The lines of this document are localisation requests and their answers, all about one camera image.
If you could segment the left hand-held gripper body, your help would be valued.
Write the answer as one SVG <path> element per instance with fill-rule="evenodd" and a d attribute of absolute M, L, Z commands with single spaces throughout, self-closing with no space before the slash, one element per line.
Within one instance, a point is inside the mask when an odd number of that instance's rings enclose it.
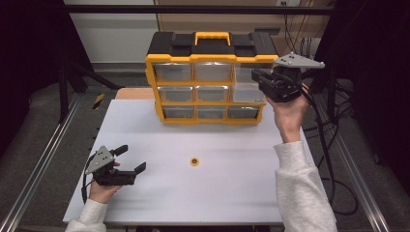
<path fill-rule="evenodd" d="M 105 146 L 89 158 L 84 174 L 93 175 L 93 179 L 100 186 L 126 186 L 133 185 L 136 178 L 134 171 L 120 171 L 114 167 L 114 150 L 108 150 Z"/>

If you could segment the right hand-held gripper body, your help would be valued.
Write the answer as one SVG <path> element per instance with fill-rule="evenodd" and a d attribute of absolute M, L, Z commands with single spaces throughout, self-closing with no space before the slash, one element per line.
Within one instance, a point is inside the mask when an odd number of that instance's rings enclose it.
<path fill-rule="evenodd" d="M 265 96 L 274 102 L 294 101 L 302 95 L 302 68 L 320 68 L 322 63 L 294 52 L 279 57 L 274 61 L 271 79 L 263 80 L 269 89 Z"/>

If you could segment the clear plastic drawer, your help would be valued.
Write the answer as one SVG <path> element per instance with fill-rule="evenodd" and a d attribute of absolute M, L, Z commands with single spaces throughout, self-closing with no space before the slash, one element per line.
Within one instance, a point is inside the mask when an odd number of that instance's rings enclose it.
<path fill-rule="evenodd" d="M 232 100 L 234 102 L 265 102 L 264 94 L 258 83 L 251 79 L 251 69 L 235 68 L 232 84 Z"/>
<path fill-rule="evenodd" d="M 193 90 L 190 86 L 160 86 L 158 88 L 163 102 L 191 102 Z"/>

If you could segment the yellow black organizer cabinet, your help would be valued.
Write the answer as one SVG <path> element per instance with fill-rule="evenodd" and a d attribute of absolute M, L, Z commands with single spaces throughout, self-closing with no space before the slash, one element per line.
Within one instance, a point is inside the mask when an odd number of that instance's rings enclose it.
<path fill-rule="evenodd" d="M 228 120 L 228 121 L 187 121 L 165 122 L 158 113 L 157 93 L 154 78 L 154 65 L 157 63 L 201 63 L 222 62 L 234 65 L 244 65 L 251 69 L 258 68 L 268 71 L 273 62 L 278 59 L 276 48 L 267 33 L 251 32 L 235 35 L 230 32 L 194 32 L 191 34 L 177 34 L 174 32 L 157 32 L 151 41 L 145 58 L 146 75 L 155 96 L 155 109 L 160 120 L 165 124 L 228 124 L 228 125 L 256 125 L 262 119 L 261 114 L 256 120 Z"/>

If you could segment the person's left hand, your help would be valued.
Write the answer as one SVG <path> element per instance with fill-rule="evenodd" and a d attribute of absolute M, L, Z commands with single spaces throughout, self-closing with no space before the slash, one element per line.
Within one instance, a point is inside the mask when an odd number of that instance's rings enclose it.
<path fill-rule="evenodd" d="M 89 198 L 101 204 L 106 204 L 120 188 L 121 186 L 100 186 L 97 182 L 93 182 L 90 187 Z"/>

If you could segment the person's right hand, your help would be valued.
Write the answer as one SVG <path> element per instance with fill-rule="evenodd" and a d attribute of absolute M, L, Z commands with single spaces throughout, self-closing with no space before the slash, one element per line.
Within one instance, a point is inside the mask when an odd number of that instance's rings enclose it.
<path fill-rule="evenodd" d="M 300 96 L 294 101 L 275 102 L 270 98 L 267 102 L 272 106 L 275 123 L 283 143 L 301 140 L 301 127 L 308 110 L 308 100 Z"/>

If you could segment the set of transparent cabinet bins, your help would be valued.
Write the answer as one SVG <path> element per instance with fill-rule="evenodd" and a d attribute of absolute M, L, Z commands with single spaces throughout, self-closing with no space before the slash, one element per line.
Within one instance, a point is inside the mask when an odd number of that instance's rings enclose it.
<path fill-rule="evenodd" d="M 232 100 L 235 68 L 249 67 L 222 62 L 155 64 L 159 115 L 165 122 L 256 120 L 264 102 Z M 190 86 L 193 90 L 192 101 L 162 101 L 158 90 L 160 86 Z"/>

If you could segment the light wooden board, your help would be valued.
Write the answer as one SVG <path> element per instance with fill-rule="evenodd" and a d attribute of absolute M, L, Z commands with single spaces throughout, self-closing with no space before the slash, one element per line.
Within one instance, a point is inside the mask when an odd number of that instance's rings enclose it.
<path fill-rule="evenodd" d="M 116 100 L 153 100 L 154 98 L 151 88 L 121 88 L 115 97 Z"/>

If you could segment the black curtain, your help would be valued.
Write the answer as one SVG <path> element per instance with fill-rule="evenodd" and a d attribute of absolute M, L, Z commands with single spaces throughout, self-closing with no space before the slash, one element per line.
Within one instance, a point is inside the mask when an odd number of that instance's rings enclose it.
<path fill-rule="evenodd" d="M 64 0 L 0 0 L 0 157 L 29 110 L 29 97 L 59 81 L 63 70 L 77 92 L 87 85 L 73 64 L 91 62 Z"/>
<path fill-rule="evenodd" d="M 335 1 L 316 57 L 353 82 L 373 148 L 410 191 L 410 0 Z"/>

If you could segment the black metal frame strut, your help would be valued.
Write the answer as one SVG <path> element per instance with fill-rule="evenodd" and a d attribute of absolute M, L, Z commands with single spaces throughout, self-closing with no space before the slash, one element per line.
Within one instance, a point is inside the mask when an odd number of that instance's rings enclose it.
<path fill-rule="evenodd" d="M 103 78 L 91 69 L 86 69 L 85 67 L 76 63 L 63 64 L 58 71 L 58 85 L 60 94 L 60 123 L 62 123 L 69 114 L 68 84 L 72 85 L 76 93 L 85 93 L 88 86 L 83 80 L 83 76 L 88 76 L 111 90 L 121 89 L 120 85 L 117 85 Z"/>
<path fill-rule="evenodd" d="M 312 77 L 310 91 L 314 94 L 321 94 L 326 91 L 326 115 L 334 122 L 336 120 L 336 84 L 337 78 L 334 76 L 330 65 L 321 64 L 320 68 L 308 68 L 303 73 L 303 79 Z"/>

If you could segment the aluminium floor rail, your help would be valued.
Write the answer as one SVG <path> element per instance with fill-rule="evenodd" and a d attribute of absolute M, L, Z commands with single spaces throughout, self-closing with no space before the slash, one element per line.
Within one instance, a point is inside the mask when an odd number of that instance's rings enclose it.
<path fill-rule="evenodd" d="M 36 163 L 34 170 L 28 178 L 24 188 L 20 192 L 17 200 L 0 223 L 0 232 L 15 232 L 17 226 L 24 215 L 34 193 L 36 192 L 44 173 L 46 172 L 54 154 L 56 153 L 78 106 L 83 99 L 82 94 L 74 94 L 69 110 L 65 118 L 57 125 L 53 135 L 49 139 L 40 159 Z"/>
<path fill-rule="evenodd" d="M 337 180 L 333 207 L 337 228 L 345 232 L 391 232 L 371 191 L 371 173 L 377 167 L 372 149 L 346 97 L 336 99 L 336 120 L 326 115 L 326 98 L 316 97 L 318 112 L 326 123 L 325 138 Z"/>

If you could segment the black horizontal frame bar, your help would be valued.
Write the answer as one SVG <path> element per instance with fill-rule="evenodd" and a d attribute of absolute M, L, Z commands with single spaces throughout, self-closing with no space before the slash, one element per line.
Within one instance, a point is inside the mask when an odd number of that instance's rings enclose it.
<path fill-rule="evenodd" d="M 191 5 L 65 5 L 76 14 L 214 14 L 214 15 L 331 15 L 331 7 L 251 7 Z"/>

